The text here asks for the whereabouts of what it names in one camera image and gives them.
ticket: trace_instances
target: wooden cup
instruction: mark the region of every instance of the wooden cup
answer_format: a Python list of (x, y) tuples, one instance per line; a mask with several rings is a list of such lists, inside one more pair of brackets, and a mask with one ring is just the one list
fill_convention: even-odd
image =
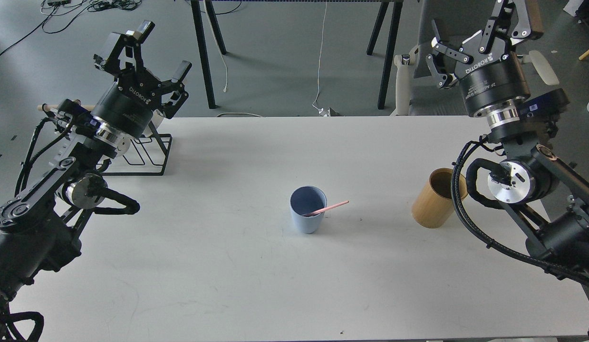
[[(452, 177), (453, 169), (433, 171), (412, 204), (412, 217), (423, 227), (438, 228), (455, 212), (451, 198)], [(459, 175), (459, 191), (463, 200), (468, 195), (463, 175)]]

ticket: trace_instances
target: table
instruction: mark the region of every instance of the table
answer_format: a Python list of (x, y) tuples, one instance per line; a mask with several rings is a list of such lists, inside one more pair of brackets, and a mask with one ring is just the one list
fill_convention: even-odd
[[(577, 283), (487, 250), (456, 219), (415, 223), (433, 169), (488, 132), (468, 117), (175, 118), (162, 177), (109, 177), (134, 216), (93, 216), (83, 255), (41, 272), (12, 312), (45, 316), (42, 340), (428, 340), (583, 335)], [(479, 153), (483, 158), (496, 156)], [(329, 203), (299, 234), (288, 198)], [(524, 250), (507, 214), (464, 201), (495, 239)]]
[[(262, 1), (293, 1), (293, 0), (252, 0), (257, 2)], [(380, 2), (379, 13), (377, 13), (377, 19), (375, 26), (373, 27), (372, 34), (370, 35), (370, 41), (366, 48), (366, 54), (372, 56), (375, 50), (375, 44), (379, 37), (379, 31), (383, 25), (385, 14), (387, 13), (387, 6), (390, 2), (394, 3), (394, 11), (392, 12), (392, 20), (389, 28), (389, 34), (387, 37), (387, 48), (385, 52), (385, 60), (383, 63), (383, 73), (381, 74), (381, 86), (379, 88), (379, 100), (377, 101), (377, 109), (385, 108), (385, 98), (387, 97), (387, 86), (389, 84), (389, 76), (392, 71), (392, 60), (394, 60), (394, 49), (396, 47), (396, 37), (398, 36), (398, 27), (400, 22), (400, 15), (402, 13), (402, 6), (404, 0), (294, 0), (297, 2)], [(218, 20), (216, 19), (216, 13), (214, 11), (214, 5), (211, 0), (203, 0), (205, 8), (207, 9), (207, 15), (210, 19), (210, 26), (214, 36), (216, 37), (216, 44), (220, 53), (223, 55), (227, 54), (227, 48), (224, 45), (222, 39), (222, 33), (218, 27)], [(214, 88), (212, 87), (212, 76), (210, 74), (210, 63), (208, 61), (208, 50), (205, 44), (205, 35), (203, 34), (203, 22), (201, 19), (201, 9), (199, 8), (199, 0), (191, 0), (191, 9), (193, 11), (193, 26), (195, 28), (195, 38), (197, 40), (197, 47), (199, 48), (199, 60), (201, 62), (201, 72), (203, 74), (203, 83), (205, 85), (205, 95), (208, 99), (208, 108), (218, 108), (216, 100), (214, 99)]]

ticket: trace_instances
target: blue cup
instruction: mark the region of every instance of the blue cup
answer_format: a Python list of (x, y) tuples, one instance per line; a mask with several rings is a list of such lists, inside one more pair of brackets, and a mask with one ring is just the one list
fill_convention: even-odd
[(324, 213), (311, 217), (303, 215), (325, 208), (326, 203), (326, 195), (314, 186), (303, 186), (294, 190), (290, 196), (290, 213), (296, 228), (305, 234), (311, 234), (318, 230)]

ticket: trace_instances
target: black table leg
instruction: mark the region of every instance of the black table leg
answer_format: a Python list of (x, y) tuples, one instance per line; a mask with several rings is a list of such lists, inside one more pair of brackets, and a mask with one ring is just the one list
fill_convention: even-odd
[(193, 10), (193, 23), (195, 26), (195, 36), (197, 37), (197, 47), (199, 47), (199, 59), (201, 60), (201, 73), (203, 73), (203, 82), (205, 83), (205, 95), (208, 97), (208, 108), (218, 108), (214, 100), (214, 88), (212, 87), (212, 75), (210, 75), (210, 63), (208, 61), (208, 49), (205, 45), (205, 36), (203, 34), (203, 22), (201, 22), (201, 9), (199, 0), (191, 0), (191, 9)]
[(400, 15), (402, 14), (403, 1), (396, 0), (394, 2), (394, 13), (392, 13), (392, 24), (389, 28), (389, 37), (387, 38), (383, 76), (381, 77), (381, 89), (379, 89), (379, 101), (377, 103), (377, 108), (380, 110), (385, 108), (385, 97), (387, 96), (389, 74), (392, 71), (392, 63), (394, 62), (394, 49), (396, 47), (396, 37), (398, 37), (398, 26), (400, 24)]
[(375, 50), (375, 44), (377, 43), (377, 37), (379, 37), (379, 31), (381, 31), (381, 25), (383, 25), (383, 19), (385, 13), (387, 13), (387, 6), (389, 2), (381, 2), (379, 7), (379, 13), (377, 14), (377, 20), (375, 21), (375, 28), (372, 29), (372, 35), (370, 35), (370, 41), (368, 42), (368, 48), (366, 48), (366, 54), (371, 56), (373, 50)]
[(203, 2), (205, 3), (205, 10), (207, 11), (208, 17), (210, 18), (210, 22), (212, 23), (212, 30), (214, 31), (214, 37), (216, 37), (216, 42), (218, 43), (218, 49), (220, 50), (221, 54), (226, 55), (227, 48), (224, 47), (222, 33), (220, 33), (218, 20), (216, 20), (216, 12), (214, 11), (214, 5), (212, 5), (211, 0), (203, 0)]

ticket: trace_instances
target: white cable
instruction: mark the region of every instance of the white cable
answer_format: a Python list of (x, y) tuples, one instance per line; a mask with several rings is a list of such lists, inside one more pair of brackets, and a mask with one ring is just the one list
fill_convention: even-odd
[(320, 44), (320, 58), (318, 59), (318, 94), (316, 95), (316, 100), (311, 103), (313, 108), (316, 108), (316, 110), (318, 110), (318, 113), (320, 113), (322, 111), (320, 108), (316, 107), (316, 104), (318, 104), (318, 98), (320, 97), (320, 67), (322, 65), (322, 48), (324, 46), (324, 26), (326, 24), (326, 12), (327, 11), (328, 11), (328, 2), (326, 2), (326, 8), (324, 9), (324, 19), (322, 20), (322, 43)]
[(218, 46), (218, 41), (216, 39), (216, 35), (214, 34), (214, 26), (212, 25), (212, 20), (210, 20), (210, 15), (208, 14), (208, 9), (205, 5), (205, 0), (203, 0), (203, 9), (205, 10), (205, 16), (208, 18), (208, 22), (210, 23), (210, 30), (212, 31), (212, 37), (214, 37), (214, 43), (216, 43), (216, 47), (218, 48), (218, 54), (220, 54), (220, 58), (222, 60), (222, 64), (224, 64), (224, 72), (225, 72), (225, 81), (224, 81), (224, 88), (222, 89), (223, 93), (227, 92), (227, 86), (229, 85), (229, 68), (227, 67), (227, 62), (224, 61), (224, 57), (220, 52), (220, 47)]
[(220, 113), (216, 117), (221, 117), (223, 115), (250, 115), (250, 116), (255, 116), (255, 117), (264, 117), (262, 115), (252, 114), (252, 113)]

